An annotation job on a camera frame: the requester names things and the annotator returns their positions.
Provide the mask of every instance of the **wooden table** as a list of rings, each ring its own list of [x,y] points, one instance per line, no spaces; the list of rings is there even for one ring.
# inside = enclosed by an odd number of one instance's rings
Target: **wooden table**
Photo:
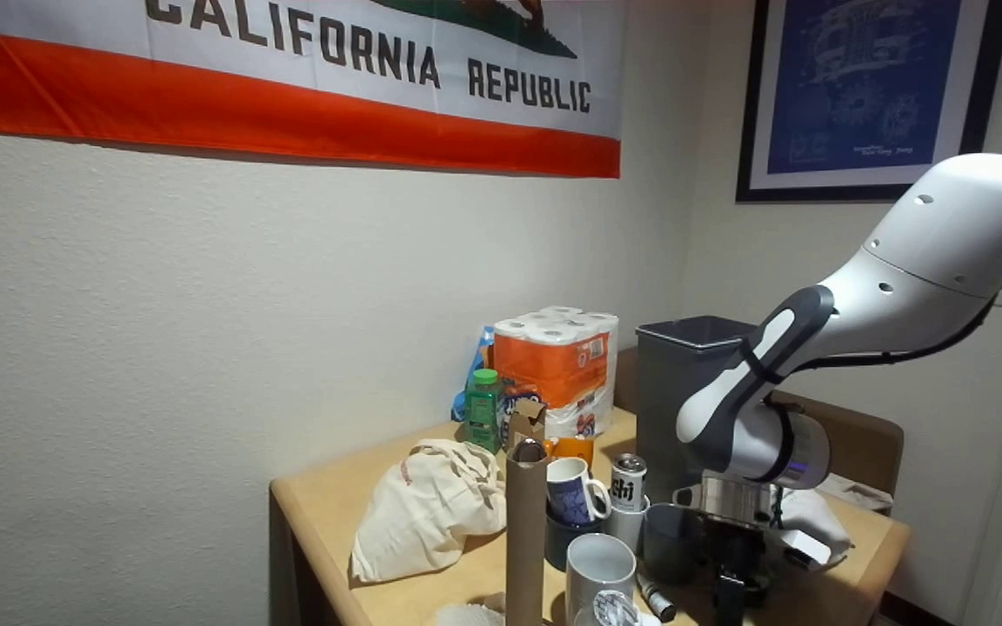
[[[370,509],[378,475],[406,457],[419,438],[451,436],[438,426],[354,457],[310,466],[270,480],[270,613],[274,626],[288,621],[347,621],[347,626],[430,626],[441,605],[497,598],[506,587],[506,533],[468,545],[460,562],[438,573],[419,573],[390,584],[354,584],[347,577],[354,529]],[[612,410],[600,436],[595,472],[608,475],[608,451],[634,444],[637,419]],[[905,554],[909,529],[894,519],[833,500],[857,550],[827,573],[802,577],[773,566],[768,602],[751,621],[827,621],[866,626]],[[544,615],[554,621],[565,573],[544,566]],[[706,621],[706,591],[681,591],[690,615],[676,621]]]

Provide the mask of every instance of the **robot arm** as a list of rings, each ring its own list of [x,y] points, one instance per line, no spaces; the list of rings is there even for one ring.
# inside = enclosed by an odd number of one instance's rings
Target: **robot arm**
[[[920,177],[834,275],[780,303],[740,363],[695,391],[678,442],[717,472],[813,488],[818,421],[768,408],[796,370],[922,359],[980,326],[1002,289],[1002,157],[972,154]]]

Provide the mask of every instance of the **framed picture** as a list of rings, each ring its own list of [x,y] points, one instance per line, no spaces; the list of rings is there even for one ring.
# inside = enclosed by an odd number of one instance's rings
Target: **framed picture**
[[[899,200],[985,146],[1002,0],[755,0],[736,203]]]

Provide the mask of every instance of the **wall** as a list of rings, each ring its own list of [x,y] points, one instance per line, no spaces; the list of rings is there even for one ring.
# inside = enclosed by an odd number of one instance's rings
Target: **wall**
[[[444,421],[487,319],[676,310],[695,41],[634,2],[618,181],[0,138],[0,621],[263,621],[270,475]]]
[[[693,146],[685,310],[761,319],[787,291],[834,271],[888,213],[851,204],[734,204],[751,0],[706,2],[704,135]],[[1002,78],[990,111],[1002,146]],[[884,415],[909,430],[894,516],[913,545],[894,591],[959,621],[987,562],[978,544],[1002,482],[1002,307],[959,349],[927,363],[807,371],[789,391]]]

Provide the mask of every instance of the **green bottle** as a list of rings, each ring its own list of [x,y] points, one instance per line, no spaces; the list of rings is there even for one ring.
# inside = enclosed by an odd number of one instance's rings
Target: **green bottle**
[[[497,370],[472,370],[465,384],[465,415],[456,436],[487,451],[500,448],[500,377]]]

